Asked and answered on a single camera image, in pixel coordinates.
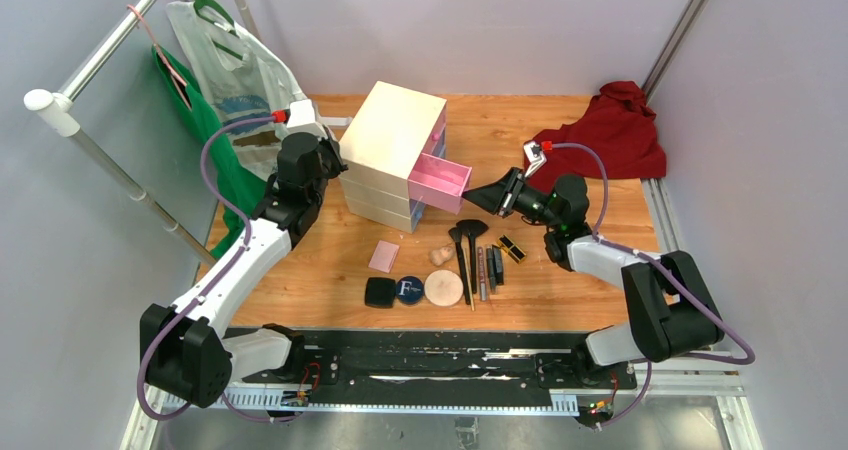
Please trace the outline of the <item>pink square pad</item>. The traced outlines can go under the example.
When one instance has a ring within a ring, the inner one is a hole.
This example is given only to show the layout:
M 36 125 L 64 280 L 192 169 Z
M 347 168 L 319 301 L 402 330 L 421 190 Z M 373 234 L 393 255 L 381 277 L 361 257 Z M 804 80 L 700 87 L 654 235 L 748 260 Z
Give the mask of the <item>pink square pad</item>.
M 368 267 L 383 273 L 390 273 L 399 252 L 399 245 L 380 240 L 369 260 Z

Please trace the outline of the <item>black lipstick tube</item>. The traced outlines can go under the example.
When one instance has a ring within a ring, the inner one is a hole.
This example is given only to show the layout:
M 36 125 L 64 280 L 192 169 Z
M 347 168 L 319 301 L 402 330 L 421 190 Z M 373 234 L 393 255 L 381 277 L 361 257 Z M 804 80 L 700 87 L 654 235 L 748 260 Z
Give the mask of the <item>black lipstick tube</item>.
M 494 267 L 494 275 L 495 281 L 497 285 L 505 284 L 505 274 L 504 274 L 504 261 L 503 261 L 503 252 L 499 246 L 492 247 L 493 253 L 493 267 Z

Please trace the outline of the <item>round beige powder puff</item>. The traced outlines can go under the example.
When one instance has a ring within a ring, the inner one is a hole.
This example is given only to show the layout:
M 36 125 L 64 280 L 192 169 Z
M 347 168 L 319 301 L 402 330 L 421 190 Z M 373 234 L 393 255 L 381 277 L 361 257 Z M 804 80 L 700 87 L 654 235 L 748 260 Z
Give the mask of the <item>round beige powder puff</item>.
M 436 306 L 453 306 L 463 299 L 462 280 L 450 270 L 436 270 L 424 281 L 424 295 Z

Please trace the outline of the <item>black square compact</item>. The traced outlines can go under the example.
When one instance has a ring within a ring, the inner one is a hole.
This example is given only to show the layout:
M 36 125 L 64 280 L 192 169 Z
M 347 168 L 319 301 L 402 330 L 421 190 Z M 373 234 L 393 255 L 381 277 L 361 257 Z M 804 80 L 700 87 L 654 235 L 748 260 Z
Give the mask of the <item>black square compact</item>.
M 369 277 L 365 286 L 364 304 L 371 308 L 392 308 L 396 299 L 396 285 L 392 278 Z

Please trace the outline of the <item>black mascara tube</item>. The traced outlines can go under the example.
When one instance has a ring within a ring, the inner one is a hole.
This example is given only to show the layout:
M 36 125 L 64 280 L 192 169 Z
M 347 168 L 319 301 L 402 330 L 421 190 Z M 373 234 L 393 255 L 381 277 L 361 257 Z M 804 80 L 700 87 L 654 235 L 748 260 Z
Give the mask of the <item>black mascara tube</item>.
M 489 293 L 495 294 L 496 293 L 496 287 L 497 287 L 497 274 L 496 274 L 496 262 L 495 262 L 495 257 L 494 257 L 494 250 L 491 246 L 487 246 L 485 248 L 485 258 L 486 258 L 486 268 L 487 268 Z

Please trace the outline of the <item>red cloth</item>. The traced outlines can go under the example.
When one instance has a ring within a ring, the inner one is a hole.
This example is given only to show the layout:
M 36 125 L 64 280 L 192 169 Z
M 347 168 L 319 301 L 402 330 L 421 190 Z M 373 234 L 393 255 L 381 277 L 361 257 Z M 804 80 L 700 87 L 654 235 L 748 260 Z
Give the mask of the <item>red cloth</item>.
M 561 143 L 581 144 L 593 150 L 610 180 L 665 177 L 667 155 L 658 140 L 655 118 L 646 94 L 635 82 L 603 85 L 577 121 L 542 130 L 533 137 L 534 141 L 549 142 L 553 147 L 544 150 L 547 162 L 529 178 L 529 184 L 547 193 L 563 174 L 601 177 L 593 157 L 580 149 L 561 148 Z

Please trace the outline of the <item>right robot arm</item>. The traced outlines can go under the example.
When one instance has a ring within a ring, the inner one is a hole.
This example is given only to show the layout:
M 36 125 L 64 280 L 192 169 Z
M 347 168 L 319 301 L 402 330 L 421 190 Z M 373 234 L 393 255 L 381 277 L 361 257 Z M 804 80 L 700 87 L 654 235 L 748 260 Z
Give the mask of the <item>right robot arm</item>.
M 691 255 L 684 251 L 640 257 L 593 232 L 583 177 L 566 174 L 543 193 L 511 168 L 500 180 L 464 192 L 468 202 L 505 218 L 514 212 L 545 227 L 545 250 L 559 267 L 588 274 L 621 289 L 628 321 L 589 333 L 571 360 L 574 378 L 594 387 L 612 365 L 632 360 L 662 362 L 719 342 L 725 333 Z

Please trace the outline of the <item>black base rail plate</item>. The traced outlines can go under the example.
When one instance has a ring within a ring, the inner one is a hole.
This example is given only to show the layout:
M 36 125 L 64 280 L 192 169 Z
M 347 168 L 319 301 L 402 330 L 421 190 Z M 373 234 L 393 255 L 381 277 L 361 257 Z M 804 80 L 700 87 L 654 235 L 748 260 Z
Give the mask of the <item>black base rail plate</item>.
M 633 390 L 626 364 L 591 367 L 582 333 L 304 329 L 298 370 L 247 383 L 286 385 L 314 404 L 540 408 L 553 390 L 609 396 Z

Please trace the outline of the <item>silver maroon mascara tube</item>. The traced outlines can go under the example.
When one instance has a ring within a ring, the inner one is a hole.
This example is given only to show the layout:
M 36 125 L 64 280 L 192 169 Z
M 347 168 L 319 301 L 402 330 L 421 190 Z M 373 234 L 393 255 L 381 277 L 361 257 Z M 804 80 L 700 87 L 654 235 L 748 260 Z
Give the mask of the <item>silver maroon mascara tube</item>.
M 482 246 L 478 246 L 476 249 L 476 253 L 478 265 L 477 276 L 479 298 L 482 302 L 486 302 L 489 299 L 489 282 L 487 274 L 486 252 Z

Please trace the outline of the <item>green clothes hanger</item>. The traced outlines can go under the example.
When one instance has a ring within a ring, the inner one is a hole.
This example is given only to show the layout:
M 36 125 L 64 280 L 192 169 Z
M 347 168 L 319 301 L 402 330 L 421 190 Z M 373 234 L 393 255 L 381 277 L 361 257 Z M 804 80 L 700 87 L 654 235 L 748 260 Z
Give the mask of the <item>green clothes hanger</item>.
M 194 0 L 192 8 L 196 16 L 208 24 L 238 38 L 234 19 L 216 0 Z M 212 37 L 209 38 L 211 45 L 218 51 L 223 52 L 238 61 L 244 60 L 244 55 L 219 43 Z

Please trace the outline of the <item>beige makeup sponge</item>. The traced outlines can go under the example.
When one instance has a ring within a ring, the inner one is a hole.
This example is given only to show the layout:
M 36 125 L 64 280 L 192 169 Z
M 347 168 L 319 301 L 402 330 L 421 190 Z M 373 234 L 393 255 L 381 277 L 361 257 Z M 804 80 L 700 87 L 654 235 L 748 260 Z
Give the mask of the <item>beige makeup sponge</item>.
M 440 267 L 455 256 L 455 249 L 453 246 L 446 245 L 437 249 L 434 249 L 429 252 L 429 260 L 430 262 L 437 267 Z

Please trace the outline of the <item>white plastic bag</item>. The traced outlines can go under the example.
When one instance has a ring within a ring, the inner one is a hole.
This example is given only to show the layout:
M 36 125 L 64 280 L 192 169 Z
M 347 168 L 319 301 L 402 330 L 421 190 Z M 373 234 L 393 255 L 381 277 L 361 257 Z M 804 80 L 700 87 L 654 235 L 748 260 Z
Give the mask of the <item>white plastic bag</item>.
M 189 2 L 167 4 L 166 15 L 221 124 L 287 110 L 307 98 L 289 67 L 240 25 L 214 16 L 204 20 Z M 280 141 L 292 132 L 326 137 L 315 122 L 294 129 L 252 123 L 231 131 L 228 139 L 239 165 L 266 179 L 276 170 Z

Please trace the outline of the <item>pink clothes hanger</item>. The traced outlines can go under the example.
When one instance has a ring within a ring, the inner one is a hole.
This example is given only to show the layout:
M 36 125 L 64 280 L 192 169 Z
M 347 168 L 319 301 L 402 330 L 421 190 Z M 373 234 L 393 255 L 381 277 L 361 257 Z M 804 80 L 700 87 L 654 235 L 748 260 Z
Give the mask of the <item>pink clothes hanger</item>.
M 184 106 L 187 109 L 191 110 L 192 105 L 191 105 L 191 102 L 188 99 L 188 96 L 187 96 L 187 93 L 186 93 L 186 88 L 188 86 L 187 81 L 180 75 L 180 73 L 172 65 L 172 62 L 170 61 L 170 59 L 166 55 L 166 53 L 163 51 L 162 47 L 159 45 L 159 42 L 157 41 L 151 27 L 149 26 L 149 24 L 145 20 L 142 13 L 135 6 L 133 6 L 131 4 L 127 4 L 126 7 L 136 17 L 138 22 L 145 29 L 145 32 L 147 33 L 147 35 L 148 35 L 148 37 L 149 37 L 149 39 L 152 43 L 155 54 L 156 54 L 159 62 L 164 65 L 164 67 L 167 71 L 167 74 L 169 75 L 169 78 L 170 78 L 174 88 L 177 91 L 178 96 L 180 97 Z

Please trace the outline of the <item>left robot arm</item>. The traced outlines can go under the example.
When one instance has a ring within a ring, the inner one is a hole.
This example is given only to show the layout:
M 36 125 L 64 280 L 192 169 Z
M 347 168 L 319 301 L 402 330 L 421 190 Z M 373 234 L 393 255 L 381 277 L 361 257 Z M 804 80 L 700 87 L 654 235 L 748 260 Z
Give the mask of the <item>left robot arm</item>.
M 232 337 L 226 331 L 260 280 L 317 221 L 328 182 L 345 169 L 330 131 L 283 139 L 277 170 L 236 243 L 171 305 L 153 304 L 142 314 L 139 398 L 152 386 L 206 408 L 235 380 L 270 371 L 293 383 L 304 375 L 307 359 L 297 332 L 277 324 Z

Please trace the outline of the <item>white mini drawer cabinet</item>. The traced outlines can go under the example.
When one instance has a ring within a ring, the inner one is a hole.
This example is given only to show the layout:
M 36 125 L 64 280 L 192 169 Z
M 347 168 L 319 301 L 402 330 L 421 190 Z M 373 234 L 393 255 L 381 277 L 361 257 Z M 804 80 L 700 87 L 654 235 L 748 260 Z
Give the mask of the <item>white mini drawer cabinet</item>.
M 409 193 L 409 177 L 446 127 L 447 100 L 378 81 L 340 139 L 348 169 L 340 177 L 348 210 L 412 233 L 426 205 Z

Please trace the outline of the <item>metal clothes rack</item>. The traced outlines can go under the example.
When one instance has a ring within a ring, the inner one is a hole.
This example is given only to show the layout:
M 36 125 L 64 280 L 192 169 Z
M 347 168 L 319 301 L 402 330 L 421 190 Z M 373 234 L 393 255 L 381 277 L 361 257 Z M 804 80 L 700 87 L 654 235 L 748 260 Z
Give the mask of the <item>metal clothes rack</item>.
M 24 104 L 28 91 L 62 90 L 109 34 L 142 10 L 145 24 L 130 28 L 73 98 L 70 114 L 167 213 L 205 240 L 214 201 L 199 174 L 200 148 L 151 56 L 154 43 L 181 52 L 165 13 L 174 1 L 183 0 L 1 0 L 4 273 L 197 268 L 194 252 L 154 211 Z

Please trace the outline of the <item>black fan makeup brush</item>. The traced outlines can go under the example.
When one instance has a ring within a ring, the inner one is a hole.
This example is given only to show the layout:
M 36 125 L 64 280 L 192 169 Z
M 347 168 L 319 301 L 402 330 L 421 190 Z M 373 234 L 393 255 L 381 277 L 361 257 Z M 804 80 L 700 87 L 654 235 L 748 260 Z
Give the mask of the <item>black fan makeup brush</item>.
M 474 294 L 476 294 L 477 290 L 478 290 L 478 276 L 477 276 L 478 265 L 477 265 L 477 253 L 476 253 L 476 249 L 477 249 L 476 239 L 479 236 L 485 234 L 489 230 L 489 226 L 481 220 L 463 219 L 463 220 L 460 220 L 456 223 L 456 227 L 459 228 L 461 230 L 461 232 L 468 238 L 469 242 L 472 242 L 473 245 L 474 245 L 475 262 L 476 262 L 476 273 L 475 273 L 476 286 L 475 286 Z

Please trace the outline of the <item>aluminium frame rail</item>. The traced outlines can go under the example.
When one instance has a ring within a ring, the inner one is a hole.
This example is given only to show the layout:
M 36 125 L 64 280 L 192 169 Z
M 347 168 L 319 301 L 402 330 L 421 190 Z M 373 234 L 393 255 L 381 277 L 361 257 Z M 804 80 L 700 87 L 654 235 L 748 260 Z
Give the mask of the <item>aluminium frame rail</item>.
M 670 197 L 661 179 L 642 179 L 642 189 L 648 204 L 649 212 L 657 233 L 663 256 L 660 262 L 666 267 L 665 277 L 672 287 L 679 292 L 679 298 L 686 302 L 698 315 L 698 320 L 715 327 L 722 337 L 726 331 L 720 319 L 713 298 L 709 295 L 708 287 L 695 263 L 694 257 L 682 250 L 682 237 L 679 235 L 677 217 L 672 211 Z M 711 365 L 714 370 L 736 373 L 736 368 L 749 364 L 746 357 L 735 357 L 727 352 L 721 353 L 713 349 L 713 343 L 695 350 L 687 350 L 683 354 L 670 359 L 672 363 L 682 363 L 683 360 L 697 361 L 701 370 L 707 370 Z

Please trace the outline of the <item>black gold lipstick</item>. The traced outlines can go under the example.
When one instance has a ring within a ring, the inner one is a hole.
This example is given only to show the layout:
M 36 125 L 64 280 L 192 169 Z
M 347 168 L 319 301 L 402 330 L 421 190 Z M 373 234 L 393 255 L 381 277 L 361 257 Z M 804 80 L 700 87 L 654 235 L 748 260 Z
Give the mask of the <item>black gold lipstick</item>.
M 497 239 L 500 248 L 516 263 L 522 263 L 526 259 L 524 250 L 507 235 L 501 235 Z

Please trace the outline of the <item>round navy compact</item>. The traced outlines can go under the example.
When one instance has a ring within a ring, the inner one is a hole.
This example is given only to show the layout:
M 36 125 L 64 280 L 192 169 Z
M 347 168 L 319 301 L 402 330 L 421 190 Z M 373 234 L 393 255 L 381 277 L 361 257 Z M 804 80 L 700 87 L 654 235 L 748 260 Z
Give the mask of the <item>round navy compact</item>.
M 403 305 L 417 305 L 424 298 L 424 283 L 415 276 L 402 277 L 396 283 L 395 295 Z

